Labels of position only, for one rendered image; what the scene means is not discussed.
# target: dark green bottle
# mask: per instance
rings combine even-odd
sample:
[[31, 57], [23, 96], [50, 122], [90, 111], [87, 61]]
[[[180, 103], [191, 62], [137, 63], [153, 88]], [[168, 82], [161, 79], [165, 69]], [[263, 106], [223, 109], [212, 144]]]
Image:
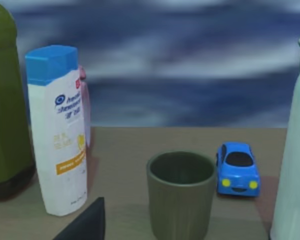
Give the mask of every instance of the dark green bottle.
[[36, 170], [16, 39], [14, 19], [0, 5], [0, 200], [22, 190]]

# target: white bottle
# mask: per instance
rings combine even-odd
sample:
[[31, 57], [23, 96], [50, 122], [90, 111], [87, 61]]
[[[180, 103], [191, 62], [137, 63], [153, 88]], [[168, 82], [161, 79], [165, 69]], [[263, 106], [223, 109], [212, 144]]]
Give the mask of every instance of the white bottle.
[[300, 240], [300, 75], [293, 92], [270, 237]]
[[78, 53], [51, 45], [25, 56], [36, 168], [46, 211], [64, 216], [87, 199], [85, 123]]

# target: car windshield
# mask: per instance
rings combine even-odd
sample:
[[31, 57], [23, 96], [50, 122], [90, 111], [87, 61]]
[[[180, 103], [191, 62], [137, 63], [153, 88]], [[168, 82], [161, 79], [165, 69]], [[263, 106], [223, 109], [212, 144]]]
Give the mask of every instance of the car windshield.
[[252, 158], [244, 152], [231, 152], [226, 157], [225, 162], [236, 167], [250, 167], [254, 164]]

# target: toy car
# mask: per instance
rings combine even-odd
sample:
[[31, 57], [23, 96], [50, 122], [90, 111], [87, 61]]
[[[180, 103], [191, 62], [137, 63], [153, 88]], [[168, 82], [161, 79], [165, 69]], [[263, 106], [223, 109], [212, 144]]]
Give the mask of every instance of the toy car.
[[250, 146], [224, 142], [216, 154], [217, 192], [225, 195], [257, 197], [260, 177]]

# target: bottle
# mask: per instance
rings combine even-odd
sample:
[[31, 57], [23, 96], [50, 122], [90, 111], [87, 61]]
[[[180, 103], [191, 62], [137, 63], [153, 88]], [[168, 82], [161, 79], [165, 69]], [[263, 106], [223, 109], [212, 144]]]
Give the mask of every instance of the bottle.
[[270, 238], [300, 240], [300, 74], [293, 92]]
[[0, 200], [21, 191], [36, 171], [16, 38], [15, 22], [0, 5]]
[[32, 139], [44, 206], [65, 216], [87, 199], [82, 83], [75, 47], [51, 45], [26, 54]]

